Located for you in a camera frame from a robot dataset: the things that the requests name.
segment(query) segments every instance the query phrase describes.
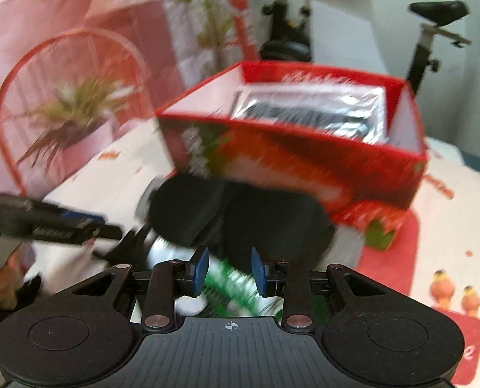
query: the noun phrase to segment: black round object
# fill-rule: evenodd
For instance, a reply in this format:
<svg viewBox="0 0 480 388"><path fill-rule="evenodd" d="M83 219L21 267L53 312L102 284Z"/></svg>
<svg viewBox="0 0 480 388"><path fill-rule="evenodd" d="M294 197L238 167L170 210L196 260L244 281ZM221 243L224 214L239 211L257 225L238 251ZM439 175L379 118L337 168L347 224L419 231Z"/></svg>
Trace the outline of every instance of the black round object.
<svg viewBox="0 0 480 388"><path fill-rule="evenodd" d="M52 317L35 324L28 337L40 349L69 350L88 339L89 327L78 318Z"/></svg>
<svg viewBox="0 0 480 388"><path fill-rule="evenodd" d="M6 379L30 386L83 384L117 368L132 342L127 320L108 308L25 308L0 324L0 369Z"/></svg>
<svg viewBox="0 0 480 388"><path fill-rule="evenodd" d="M423 386L451 376L464 350L461 330L445 315L417 305L396 316L367 308L335 314L322 339L332 363L383 386ZM373 306L378 310L378 301Z"/></svg>

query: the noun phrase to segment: human hand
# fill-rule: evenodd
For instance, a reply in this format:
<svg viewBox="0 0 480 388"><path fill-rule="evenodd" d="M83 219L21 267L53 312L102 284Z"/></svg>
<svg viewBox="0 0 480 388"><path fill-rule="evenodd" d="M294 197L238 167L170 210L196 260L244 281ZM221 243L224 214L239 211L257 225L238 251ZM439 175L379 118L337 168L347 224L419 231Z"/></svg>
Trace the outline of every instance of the human hand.
<svg viewBox="0 0 480 388"><path fill-rule="evenodd" d="M8 258L0 270L0 309L12 310L17 306L16 292L23 285L25 270L21 266L21 246Z"/></svg>

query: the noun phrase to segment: plastic wrapped package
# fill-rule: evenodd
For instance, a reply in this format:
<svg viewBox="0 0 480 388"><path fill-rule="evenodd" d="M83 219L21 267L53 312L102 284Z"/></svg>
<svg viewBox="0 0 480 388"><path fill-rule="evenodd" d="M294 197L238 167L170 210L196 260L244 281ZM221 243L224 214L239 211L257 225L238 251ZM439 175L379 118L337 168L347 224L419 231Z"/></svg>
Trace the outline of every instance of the plastic wrapped package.
<svg viewBox="0 0 480 388"><path fill-rule="evenodd" d="M386 141L385 89L376 86L246 84L238 88L231 117L305 125L368 144Z"/></svg>

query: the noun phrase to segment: metal screw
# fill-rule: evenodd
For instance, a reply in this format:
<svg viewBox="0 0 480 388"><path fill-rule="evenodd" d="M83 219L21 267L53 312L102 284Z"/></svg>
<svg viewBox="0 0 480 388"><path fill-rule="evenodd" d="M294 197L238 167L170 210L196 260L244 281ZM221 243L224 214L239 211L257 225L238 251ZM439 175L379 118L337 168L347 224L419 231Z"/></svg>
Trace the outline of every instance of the metal screw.
<svg viewBox="0 0 480 388"><path fill-rule="evenodd" d="M291 315L287 318L287 324L294 328L306 328L311 323L311 318L306 315Z"/></svg>
<svg viewBox="0 0 480 388"><path fill-rule="evenodd" d="M145 318L145 325L150 328L163 328L170 324L170 319L164 315L151 315Z"/></svg>

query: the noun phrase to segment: plant pot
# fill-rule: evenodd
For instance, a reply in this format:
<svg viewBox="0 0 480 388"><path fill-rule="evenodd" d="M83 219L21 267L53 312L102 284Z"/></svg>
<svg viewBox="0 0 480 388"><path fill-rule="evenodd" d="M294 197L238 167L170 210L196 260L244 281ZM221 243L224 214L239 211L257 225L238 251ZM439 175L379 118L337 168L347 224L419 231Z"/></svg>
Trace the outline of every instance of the plant pot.
<svg viewBox="0 0 480 388"><path fill-rule="evenodd" d="M86 165L113 141L112 121L109 120L79 142L64 149L62 152L64 178L66 179Z"/></svg>

